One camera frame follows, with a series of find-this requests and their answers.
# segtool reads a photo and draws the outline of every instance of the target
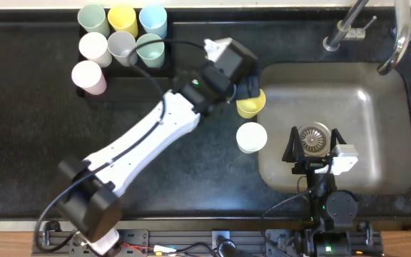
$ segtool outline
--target faucet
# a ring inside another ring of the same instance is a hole
[[[353,29],[352,23],[356,20],[357,15],[364,9],[369,0],[357,0],[353,7],[349,10],[342,21],[337,23],[337,26],[331,37],[325,37],[323,46],[328,51],[337,51],[342,40],[363,40],[365,37],[365,30],[376,20],[373,19],[362,29]],[[403,57],[405,50],[407,50],[411,35],[411,16],[409,0],[394,0],[396,12],[396,42],[393,53],[387,61],[382,62],[377,72],[380,75],[388,74]]]

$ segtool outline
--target sink basin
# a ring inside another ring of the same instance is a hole
[[[258,123],[268,132],[268,142],[259,151],[259,170],[271,188],[297,191],[300,175],[291,174],[293,163],[282,161],[293,126],[302,127],[308,139],[305,149],[312,155],[329,151],[328,130],[332,129],[355,146],[358,161],[335,177],[339,189],[394,194],[411,188],[411,119],[405,82],[396,71],[379,75],[377,65],[273,64],[264,70],[260,85],[266,104]],[[306,186],[301,179],[300,189]]]

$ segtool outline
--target white wall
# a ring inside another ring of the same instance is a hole
[[[333,7],[351,6],[355,0],[0,0],[0,9],[76,9],[88,3],[105,7],[131,4],[136,8],[149,4],[161,4],[167,7]],[[393,5],[393,0],[370,0],[367,4],[367,6]]]

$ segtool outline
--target pink cup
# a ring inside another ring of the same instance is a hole
[[[101,67],[94,61],[81,61],[76,64],[71,77],[78,87],[93,95],[102,94],[107,88]]]

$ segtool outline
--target faucet handle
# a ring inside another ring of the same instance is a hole
[[[373,16],[372,19],[362,29],[350,29],[343,40],[363,40],[365,38],[365,30],[377,19]]]

